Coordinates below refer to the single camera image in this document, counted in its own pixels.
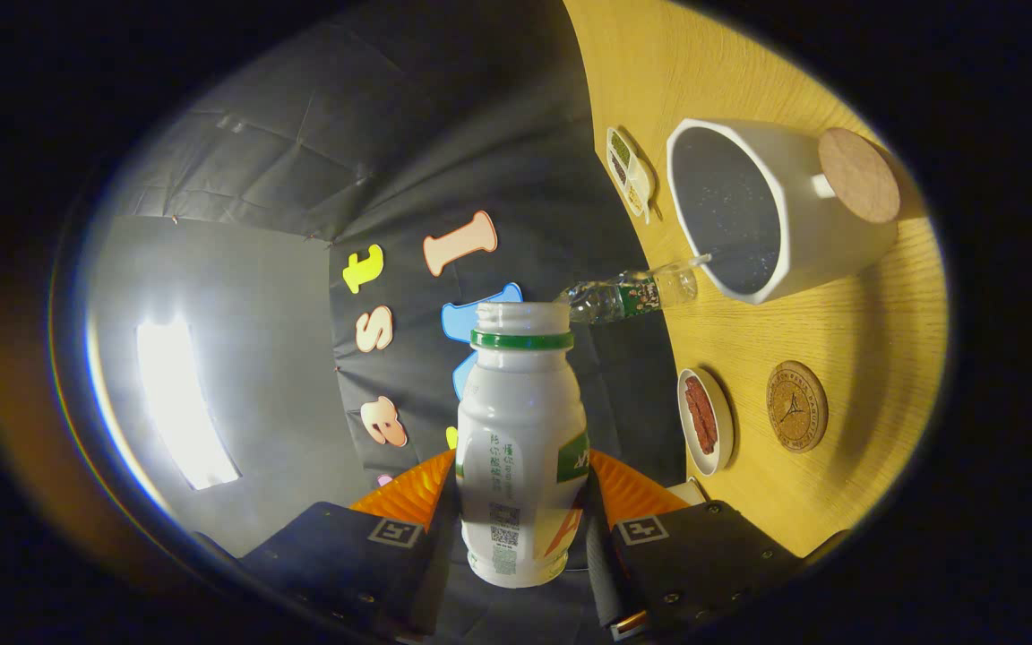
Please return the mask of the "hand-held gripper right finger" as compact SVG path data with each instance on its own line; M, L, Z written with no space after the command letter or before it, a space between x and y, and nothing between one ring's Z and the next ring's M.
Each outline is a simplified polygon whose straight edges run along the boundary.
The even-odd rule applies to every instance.
M599 624L617 642L675 642L778 590L805 558L729 503L689 503L601 451L584 490Z

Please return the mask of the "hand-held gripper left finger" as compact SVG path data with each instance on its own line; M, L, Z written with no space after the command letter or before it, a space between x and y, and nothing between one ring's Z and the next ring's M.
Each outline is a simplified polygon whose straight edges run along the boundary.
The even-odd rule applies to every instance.
M454 451L407 470L349 507L313 503L240 559L247 576L380 640L434 633L460 499Z

